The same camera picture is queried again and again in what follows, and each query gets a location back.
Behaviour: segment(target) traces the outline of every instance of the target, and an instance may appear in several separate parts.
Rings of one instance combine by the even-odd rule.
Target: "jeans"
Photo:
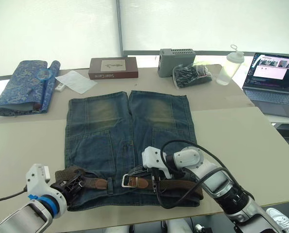
[[[196,142],[186,96],[154,92],[117,92],[109,95],[72,99],[66,126],[65,166],[80,166],[90,177],[108,181],[107,190],[82,189],[69,211],[103,205],[158,205],[151,190],[122,188],[124,174],[142,164],[148,146],[161,148],[172,139]],[[173,143],[165,152],[174,153],[186,144]],[[163,202],[170,204],[185,191],[165,191]],[[180,206],[198,206],[190,196]]]

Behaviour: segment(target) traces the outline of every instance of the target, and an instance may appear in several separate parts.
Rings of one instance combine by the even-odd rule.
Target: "white paper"
[[[97,84],[97,82],[84,77],[74,70],[65,75],[56,77],[56,80],[80,94],[85,93]]]

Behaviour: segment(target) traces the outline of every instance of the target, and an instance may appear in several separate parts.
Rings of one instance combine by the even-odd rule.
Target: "water bottle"
[[[236,45],[231,45],[231,48],[236,52],[231,52],[226,57],[227,61],[217,78],[217,83],[221,85],[228,85],[241,63],[244,62],[243,52],[237,51]]]

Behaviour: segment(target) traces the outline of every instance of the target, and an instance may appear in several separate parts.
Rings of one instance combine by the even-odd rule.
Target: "table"
[[[213,79],[216,79],[222,66],[207,65],[207,67],[213,74]],[[76,71],[88,77],[88,69],[78,69]],[[61,70],[59,75],[63,75],[67,72],[69,72],[69,70]],[[122,90],[126,91],[128,94],[131,90],[142,90],[172,95],[187,95],[192,111],[254,106],[233,81],[227,86],[222,86],[213,80],[209,83],[178,90],[175,88],[171,77],[160,78],[158,76],[156,67],[139,68],[139,78],[137,79],[96,81],[98,84],[82,95],[72,91],[68,87],[61,93],[55,92],[47,114],[18,117],[0,116],[0,123],[66,119],[68,101],[70,99],[110,94]]]
[[[208,68],[215,79],[221,66],[208,65]],[[88,77],[87,69],[77,71]],[[55,92],[47,114],[0,116],[0,138],[3,139],[0,140],[0,197],[21,190],[25,185],[25,173],[34,163],[50,167],[51,182],[54,181],[54,172],[64,168],[64,133],[70,99],[121,90],[127,93],[150,90],[187,95],[200,145],[219,156],[240,184],[254,194],[259,204],[289,201],[289,146],[259,109],[253,107],[242,90],[233,81],[227,86],[212,81],[177,90],[172,78],[158,77],[156,68],[140,68],[138,79],[100,80],[83,95],[68,88],[61,93]],[[288,169],[273,179],[272,170],[280,170],[282,161],[288,164]],[[288,193],[278,183],[286,185]],[[0,221],[26,202],[25,195],[0,202]],[[67,212],[55,220],[46,232],[104,228],[217,212],[221,212],[221,208],[204,194],[198,208],[165,210],[158,206],[104,206]]]
[[[265,114],[265,116],[271,123],[277,123],[279,125],[289,124],[289,117],[274,116],[274,115],[268,115],[268,114]]]
[[[192,118],[199,144],[218,156],[260,205],[289,201],[289,146],[258,108],[192,111]],[[0,138],[3,138],[0,140],[0,197],[21,190],[25,173],[33,163],[48,165],[51,177],[56,170],[64,168],[65,125],[65,119],[0,124]],[[26,195],[21,195],[0,202],[0,221],[27,201]],[[197,208],[103,206],[67,212],[54,220],[46,232],[70,232],[217,212],[221,212],[221,208],[204,194]]]

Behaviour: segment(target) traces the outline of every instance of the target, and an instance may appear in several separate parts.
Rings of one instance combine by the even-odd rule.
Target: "book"
[[[135,57],[92,58],[88,71],[90,79],[138,78]]]

